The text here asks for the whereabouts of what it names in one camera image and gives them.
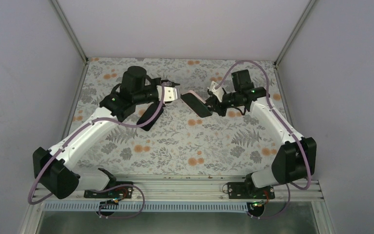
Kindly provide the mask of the black phone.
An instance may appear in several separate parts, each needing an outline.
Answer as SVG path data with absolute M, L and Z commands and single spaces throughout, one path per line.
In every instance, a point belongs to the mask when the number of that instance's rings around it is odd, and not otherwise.
M 141 124 L 144 124 L 145 122 L 148 122 L 146 125 L 140 127 L 142 130 L 148 132 L 153 127 L 153 125 L 156 123 L 158 118 L 162 115 L 164 108 L 161 107 L 160 109 L 158 109 L 158 107 L 159 107 L 159 102 L 152 103 L 148 107 L 148 109 L 142 114 L 140 119 L 137 121 L 136 123 L 137 125 L 141 125 Z

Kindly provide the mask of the black smartphone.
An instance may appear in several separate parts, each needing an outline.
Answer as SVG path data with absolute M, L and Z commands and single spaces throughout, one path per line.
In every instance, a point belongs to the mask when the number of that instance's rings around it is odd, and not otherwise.
M 193 110 L 199 117 L 205 118 L 212 115 L 212 112 L 207 108 L 205 103 L 200 102 L 192 94 L 183 94 L 181 95 L 182 101 Z

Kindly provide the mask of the pink phone case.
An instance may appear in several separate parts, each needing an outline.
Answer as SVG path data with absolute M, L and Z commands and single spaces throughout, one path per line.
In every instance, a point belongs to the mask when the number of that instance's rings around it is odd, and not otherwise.
M 194 92 L 193 90 L 189 90 L 187 91 L 187 94 L 192 94 L 193 96 L 195 96 L 200 102 L 202 103 L 206 103 L 206 101 L 200 97 L 196 92 Z

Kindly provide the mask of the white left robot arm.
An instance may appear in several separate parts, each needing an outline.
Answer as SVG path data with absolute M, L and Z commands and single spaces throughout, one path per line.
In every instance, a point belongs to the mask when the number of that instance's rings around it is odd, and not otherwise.
M 71 134 L 49 149 L 33 153 L 35 180 L 28 194 L 32 200 L 38 184 L 50 195 L 64 199 L 77 188 L 97 190 L 103 197 L 116 191 L 112 175 L 104 169 L 77 174 L 73 168 L 84 154 L 116 126 L 149 131 L 164 111 L 165 104 L 180 98 L 178 83 L 150 78 L 143 67 L 130 66 L 122 80 L 100 102 L 99 107 Z

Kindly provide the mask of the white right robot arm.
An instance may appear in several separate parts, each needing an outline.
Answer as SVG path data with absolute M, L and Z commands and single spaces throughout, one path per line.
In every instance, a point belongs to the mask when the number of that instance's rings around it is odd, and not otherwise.
M 206 104 L 218 114 L 228 108 L 243 106 L 244 113 L 258 119 L 279 146 L 269 167 L 245 176 L 245 194 L 249 198 L 257 198 L 269 187 L 294 184 L 302 178 L 307 179 L 307 184 L 298 186 L 298 189 L 308 189 L 315 171 L 316 141 L 312 137 L 304 137 L 291 126 L 274 106 L 268 90 L 254 86 L 248 70 L 234 72 L 232 78 L 232 93 L 227 93 L 220 84 L 211 82 Z

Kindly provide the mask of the floral patterned table mat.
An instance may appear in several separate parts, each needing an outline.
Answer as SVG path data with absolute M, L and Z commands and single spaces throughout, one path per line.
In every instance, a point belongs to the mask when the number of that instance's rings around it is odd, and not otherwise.
M 271 61 L 237 64 L 233 60 L 99 58 L 90 59 L 71 130 L 78 128 L 133 65 L 152 78 L 178 83 L 180 91 L 207 98 L 213 81 L 233 92 L 228 70 L 247 69 L 256 87 L 268 87 L 273 104 L 283 113 L 281 93 Z M 250 114 L 229 109 L 225 117 L 201 118 L 183 101 L 168 104 L 149 131 L 117 126 L 78 161 L 76 168 L 104 168 L 117 175 L 246 175 L 267 168 L 279 150 L 266 125 Z

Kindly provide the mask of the aluminium frame post left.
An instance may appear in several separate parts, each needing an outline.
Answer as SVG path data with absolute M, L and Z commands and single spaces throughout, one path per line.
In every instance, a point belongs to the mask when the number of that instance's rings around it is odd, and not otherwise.
M 77 50 L 79 56 L 82 59 L 82 61 L 84 63 L 87 63 L 88 62 L 88 57 L 86 56 L 86 54 L 85 54 L 85 52 L 84 52 L 84 50 L 83 50 L 75 32 L 74 32 L 70 22 L 67 19 L 67 16 L 66 16 L 65 12 L 63 11 L 63 9 L 62 9 L 62 7 L 59 3 L 59 1 L 58 0 L 50 0 L 50 3 L 53 5 L 58 18 L 60 19 L 64 29 L 67 32 L 68 37 L 72 41 L 75 49 Z

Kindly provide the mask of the aluminium frame post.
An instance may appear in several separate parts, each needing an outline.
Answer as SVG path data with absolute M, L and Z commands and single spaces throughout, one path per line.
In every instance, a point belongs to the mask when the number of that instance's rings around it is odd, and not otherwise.
M 75 49 L 77 50 L 79 56 L 82 59 L 82 61 L 84 63 L 87 63 L 88 62 L 88 57 L 86 56 L 86 54 L 85 54 L 85 52 L 84 52 L 84 50 L 83 50 L 75 32 L 74 32 L 70 22 L 67 19 L 67 16 L 66 16 L 65 12 L 63 11 L 63 9 L 62 9 L 62 7 L 59 3 L 59 1 L 58 0 L 50 0 L 50 3 L 53 5 L 58 18 L 60 19 L 64 29 L 67 32 L 68 37 L 72 41 Z
M 293 30 L 291 31 L 288 39 L 286 40 L 284 46 L 282 47 L 277 59 L 275 60 L 275 66 L 279 66 L 282 60 L 284 59 L 285 55 L 287 54 L 289 48 L 291 47 L 293 41 L 295 40 L 296 36 L 298 35 L 299 31 L 302 29 L 303 25 L 305 24 L 307 18 L 309 17 L 312 9 L 315 7 L 317 0 L 309 0 L 306 7 L 304 8 L 301 16 L 299 17 L 296 25 L 294 26 Z

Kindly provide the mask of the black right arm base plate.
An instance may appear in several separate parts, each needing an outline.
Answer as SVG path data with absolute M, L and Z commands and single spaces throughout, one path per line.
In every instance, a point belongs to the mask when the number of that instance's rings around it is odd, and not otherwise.
M 274 199 L 275 192 L 272 186 L 256 188 L 245 182 L 229 182 L 227 194 L 229 199 Z

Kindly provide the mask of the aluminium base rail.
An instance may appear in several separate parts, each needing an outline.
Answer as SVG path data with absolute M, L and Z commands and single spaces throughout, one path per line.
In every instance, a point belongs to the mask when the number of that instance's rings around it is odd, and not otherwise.
M 243 182 L 243 176 L 204 176 L 204 175 L 117 175 L 118 181 L 130 181 L 141 191 L 134 191 L 131 201 L 187 201 L 187 202 L 227 202 L 228 182 Z M 290 185 L 274 187 L 274 202 L 286 201 L 323 201 L 324 196 L 317 180 L 312 181 L 308 190 L 299 190 Z

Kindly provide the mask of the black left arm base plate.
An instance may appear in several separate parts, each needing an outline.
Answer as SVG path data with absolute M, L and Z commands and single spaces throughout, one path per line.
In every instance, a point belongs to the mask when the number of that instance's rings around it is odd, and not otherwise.
M 132 196 L 133 182 L 130 181 L 119 181 L 114 185 L 108 185 L 106 189 L 113 188 L 102 193 L 96 193 L 91 190 L 85 190 L 84 198 L 100 198 L 100 199 L 130 199 Z

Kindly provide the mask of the aluminium frame post right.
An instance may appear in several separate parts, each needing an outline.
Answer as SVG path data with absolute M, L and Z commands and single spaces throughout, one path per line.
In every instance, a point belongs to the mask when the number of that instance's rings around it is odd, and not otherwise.
M 286 40 L 284 46 L 282 47 L 277 59 L 275 60 L 275 66 L 279 66 L 282 60 L 284 59 L 285 55 L 287 54 L 289 48 L 291 47 L 293 41 L 295 40 L 296 36 L 298 35 L 299 31 L 302 29 L 303 25 L 305 24 L 307 18 L 309 17 L 312 9 L 315 7 L 317 0 L 309 0 L 306 7 L 304 8 L 301 16 L 299 17 L 296 25 L 294 26 L 293 30 L 291 31 L 288 39 Z

